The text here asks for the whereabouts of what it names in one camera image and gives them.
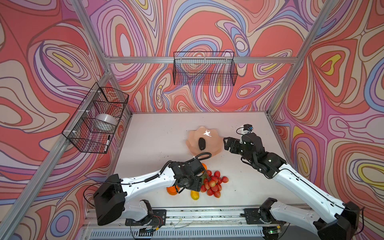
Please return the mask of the dark avocado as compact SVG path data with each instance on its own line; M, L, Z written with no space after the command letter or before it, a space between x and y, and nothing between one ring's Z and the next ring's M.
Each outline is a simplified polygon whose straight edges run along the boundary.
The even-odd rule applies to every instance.
M206 149L206 140L204 138L199 138L198 146L199 146L200 151L205 150Z

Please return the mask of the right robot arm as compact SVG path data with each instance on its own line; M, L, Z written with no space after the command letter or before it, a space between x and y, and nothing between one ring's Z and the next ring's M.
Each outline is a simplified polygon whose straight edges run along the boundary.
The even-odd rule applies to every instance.
M331 196L300 175L282 157L267 152L255 133L243 134L241 139L224 138L223 142L226 151L241 156L244 164L281 184L311 208L306 211L268 198L257 213L260 221L293 224L322 240L351 240L363 230L359 227L364 217L362 209L353 202L344 203Z

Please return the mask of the large orange mandarin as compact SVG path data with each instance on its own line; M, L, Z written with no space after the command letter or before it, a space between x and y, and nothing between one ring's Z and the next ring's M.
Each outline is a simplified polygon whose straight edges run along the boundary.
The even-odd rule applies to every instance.
M175 196L179 193L180 188L178 186L172 186L167 188L168 194Z

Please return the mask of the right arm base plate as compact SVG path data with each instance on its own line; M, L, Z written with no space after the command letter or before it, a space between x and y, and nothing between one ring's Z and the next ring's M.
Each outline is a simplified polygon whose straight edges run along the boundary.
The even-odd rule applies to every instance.
M272 214L267 210L260 210L259 208L246 208L240 214L241 217L246 219L248 225L280 225L281 222L276 220Z

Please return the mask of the red grape bunch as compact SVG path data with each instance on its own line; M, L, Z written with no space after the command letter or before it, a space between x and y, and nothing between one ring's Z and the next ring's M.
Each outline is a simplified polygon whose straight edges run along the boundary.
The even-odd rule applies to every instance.
M203 172L203 183L200 192L208 196L220 198L223 190L223 184L229 182L227 176L222 176L220 171L205 170Z

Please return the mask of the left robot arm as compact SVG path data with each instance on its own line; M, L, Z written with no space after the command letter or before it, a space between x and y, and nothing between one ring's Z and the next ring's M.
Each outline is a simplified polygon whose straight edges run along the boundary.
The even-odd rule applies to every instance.
M156 172L133 178L120 178L118 174L109 176L93 195L98 226L117 219L147 224L154 212L148 200L139 200L138 197L171 187L176 193L183 190L199 192L206 170L201 161L211 157L211 153L205 152L185 162L168 161Z

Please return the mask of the yellow mango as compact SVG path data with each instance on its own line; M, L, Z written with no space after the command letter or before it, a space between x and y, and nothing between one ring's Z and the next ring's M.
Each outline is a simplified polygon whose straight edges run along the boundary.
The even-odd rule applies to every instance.
M197 191L191 191L191 198L195 201L198 200L200 198L200 193Z

